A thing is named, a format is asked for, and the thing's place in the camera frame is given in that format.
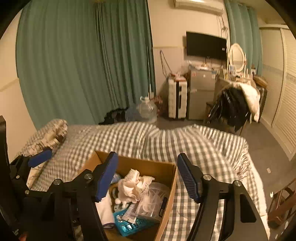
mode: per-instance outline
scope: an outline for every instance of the ribbed blue pad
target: ribbed blue pad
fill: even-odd
[[[43,152],[40,152],[37,155],[30,157],[30,159],[28,161],[28,166],[29,167],[36,167],[39,164],[49,160],[51,157],[52,157],[52,150],[46,149]]]
[[[103,174],[98,180],[97,193],[96,193],[97,202],[100,202],[101,199],[105,197],[107,194],[110,183],[117,169],[118,155],[115,152],[111,152],[105,162],[108,162],[108,163],[105,167],[105,170],[103,171]]]
[[[186,190],[188,192],[189,197],[191,199],[193,199],[195,202],[198,202],[199,196],[197,194],[197,183],[194,180],[193,175],[190,172],[190,170],[189,170],[189,168],[188,168],[188,166],[181,154],[178,155],[177,166],[178,166],[178,170],[182,176],[183,182],[186,186]]]

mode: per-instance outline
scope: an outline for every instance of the gray floor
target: gray floor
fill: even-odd
[[[202,125],[202,121],[169,120],[158,118],[156,126],[160,129],[173,129],[191,124]],[[266,204],[269,208],[272,198],[270,193],[276,193],[296,178],[296,161],[289,161],[285,152],[261,123],[252,122],[246,125],[242,136],[249,144],[249,153],[261,176]],[[272,230],[270,240],[275,240],[278,230]]]

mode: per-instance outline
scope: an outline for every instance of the sliding closet door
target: sliding closet door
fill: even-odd
[[[296,148],[296,40],[290,30],[281,31],[285,56],[284,86],[273,129],[293,156]]]
[[[271,127],[281,96],[284,53],[280,29],[261,29],[262,39],[262,76],[268,82],[268,93],[262,118]]]

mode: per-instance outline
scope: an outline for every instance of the flat screen tv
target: flat screen tv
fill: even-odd
[[[226,39],[186,32],[187,55],[226,60]]]

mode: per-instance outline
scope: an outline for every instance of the checkered bedding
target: checkered bedding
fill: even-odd
[[[35,133],[20,151],[28,155],[30,146],[59,120],[49,122]],[[44,165],[32,190],[46,191],[56,178],[64,182],[73,180],[93,151],[115,151],[121,156],[175,162],[185,153],[204,174],[216,180],[231,183],[245,179],[245,188],[259,210],[259,200],[254,175],[250,169],[248,144],[240,136],[205,126],[191,125],[173,130],[159,130],[156,126],[127,122],[109,126],[72,125],[68,127],[65,142]],[[176,193],[163,241],[186,240],[194,223],[199,204],[187,194],[181,176],[177,179]],[[211,240],[218,240],[223,217],[223,201],[219,202]]]

